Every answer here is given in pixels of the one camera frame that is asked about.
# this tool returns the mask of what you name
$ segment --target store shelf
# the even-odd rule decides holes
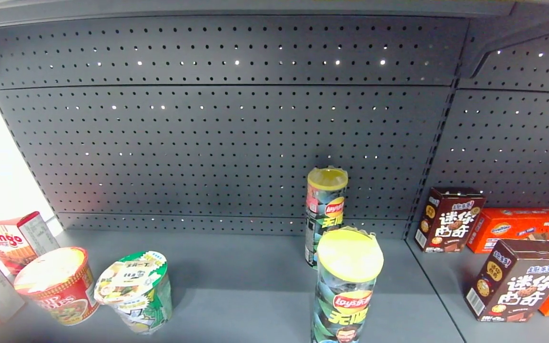
[[[463,290],[479,272],[487,254],[465,249],[458,254],[425,254],[414,242],[410,230],[407,243],[436,289],[460,334],[467,343],[481,343],[488,334],[497,341],[549,342],[549,317],[537,313],[527,323],[481,323],[475,319],[463,299]]]
[[[78,18],[128,17],[129,15],[215,14],[362,14],[430,15],[440,17],[505,16],[512,1],[370,0],[370,1],[270,1],[270,0],[2,0],[0,26]]]
[[[150,342],[306,343],[316,272],[302,237],[66,231],[61,245],[89,251],[95,275],[131,252],[168,258],[174,318]],[[365,342],[459,343],[455,326],[405,241],[382,239],[386,259],[368,315]],[[413,330],[408,324],[413,323]],[[0,327],[0,342],[141,342],[111,308],[76,326],[61,326],[29,304]]]

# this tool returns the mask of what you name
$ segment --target pegboard panel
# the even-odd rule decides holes
[[[61,213],[58,218],[70,230],[302,235],[305,228],[305,219],[298,218],[87,213]],[[345,219],[344,224],[374,232],[379,237],[400,239],[406,222]]]
[[[222,16],[0,28],[0,89],[125,84],[449,85],[467,20]]]
[[[549,93],[458,91],[426,184],[452,185],[490,207],[549,207]]]
[[[0,110],[59,214],[299,218],[308,172],[331,164],[349,172],[345,217],[404,222],[447,95],[448,87],[61,87],[0,91]]]
[[[549,35],[491,52],[462,88],[549,91]]]

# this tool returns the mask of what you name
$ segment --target red noodle cup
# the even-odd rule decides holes
[[[14,288],[62,325],[79,324],[99,307],[88,254],[79,247],[59,248],[33,260],[18,274]]]

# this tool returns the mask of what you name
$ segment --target yellow lid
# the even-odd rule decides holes
[[[376,237],[350,226],[325,232],[316,255],[327,271],[345,282],[368,282],[383,269],[383,252]]]
[[[349,182],[348,174],[331,165],[324,169],[314,168],[308,176],[308,181],[311,186],[324,191],[336,191],[346,187]]]

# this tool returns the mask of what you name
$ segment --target potato chip canister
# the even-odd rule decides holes
[[[309,173],[306,194],[305,259],[316,268],[316,246],[323,233],[340,228],[348,174],[329,166]]]
[[[325,232],[317,248],[311,343],[358,343],[383,252],[374,234],[346,226]]]
[[[138,334],[152,334],[173,314],[166,258],[135,252],[110,265],[97,280],[95,298],[114,308]]]
[[[30,262],[14,280],[21,295],[62,325],[79,324],[96,311],[94,279],[83,248],[58,248]]]

